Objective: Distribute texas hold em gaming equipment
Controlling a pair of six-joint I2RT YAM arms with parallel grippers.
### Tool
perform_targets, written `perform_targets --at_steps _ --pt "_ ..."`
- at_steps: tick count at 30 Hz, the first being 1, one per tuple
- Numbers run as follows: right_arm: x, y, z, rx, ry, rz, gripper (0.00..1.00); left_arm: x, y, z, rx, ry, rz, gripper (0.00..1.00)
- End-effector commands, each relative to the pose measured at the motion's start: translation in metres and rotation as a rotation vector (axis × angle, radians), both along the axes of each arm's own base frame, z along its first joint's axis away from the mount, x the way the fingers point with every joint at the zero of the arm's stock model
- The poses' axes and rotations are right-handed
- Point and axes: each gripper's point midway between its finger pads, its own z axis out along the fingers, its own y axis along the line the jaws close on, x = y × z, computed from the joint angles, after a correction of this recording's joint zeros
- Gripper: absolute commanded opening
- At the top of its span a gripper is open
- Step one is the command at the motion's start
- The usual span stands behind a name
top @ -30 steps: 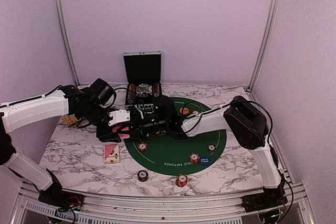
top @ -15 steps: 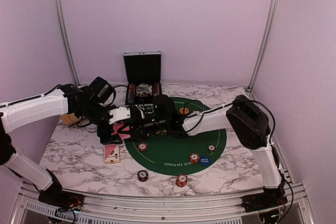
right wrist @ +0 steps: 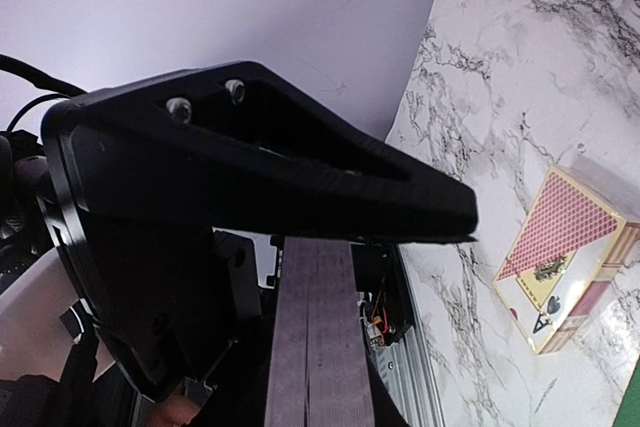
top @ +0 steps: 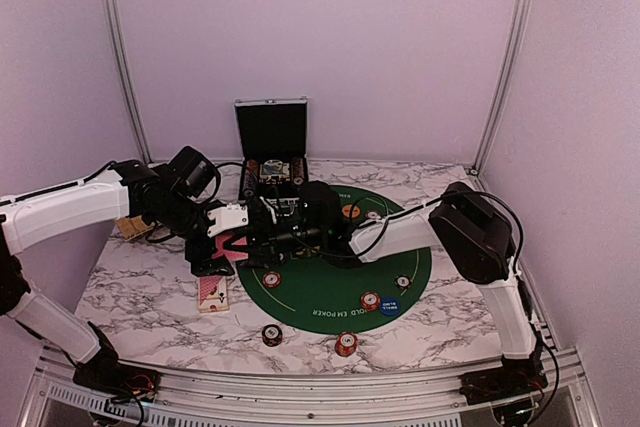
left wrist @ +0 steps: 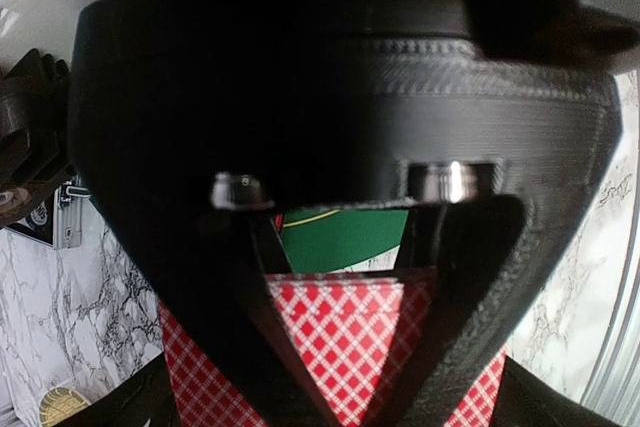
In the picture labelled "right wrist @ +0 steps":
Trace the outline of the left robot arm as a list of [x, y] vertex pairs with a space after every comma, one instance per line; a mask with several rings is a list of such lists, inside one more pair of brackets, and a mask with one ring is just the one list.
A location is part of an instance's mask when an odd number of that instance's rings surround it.
[[1, 133], [1, 422], [400, 426], [355, 275], [455, 244], [474, 191], [250, 61], [87, 92], [22, 61]]

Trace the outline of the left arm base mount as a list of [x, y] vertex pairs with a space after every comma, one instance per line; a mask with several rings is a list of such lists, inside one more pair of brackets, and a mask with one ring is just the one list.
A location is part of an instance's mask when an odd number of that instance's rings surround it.
[[396, 245], [352, 244], [356, 289], [365, 325], [380, 346], [397, 343], [415, 323], [407, 275]]

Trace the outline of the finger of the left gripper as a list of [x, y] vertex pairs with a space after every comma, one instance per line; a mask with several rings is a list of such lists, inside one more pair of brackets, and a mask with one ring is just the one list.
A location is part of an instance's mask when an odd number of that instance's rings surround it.
[[146, 397], [203, 379], [260, 317], [235, 281], [249, 246], [219, 229], [372, 243], [460, 243], [474, 191], [361, 132], [255, 62], [64, 100], [41, 124], [41, 206], [110, 354]]

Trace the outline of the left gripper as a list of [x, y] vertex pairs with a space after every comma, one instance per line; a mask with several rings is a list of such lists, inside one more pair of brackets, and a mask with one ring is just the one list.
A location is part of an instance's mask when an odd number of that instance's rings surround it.
[[51, 248], [36, 200], [36, 186], [48, 166], [38, 136], [16, 126], [36, 106], [83, 95], [85, 90], [7, 55], [1, 56], [1, 71], [46, 92], [1, 128], [1, 265], [28, 267]]

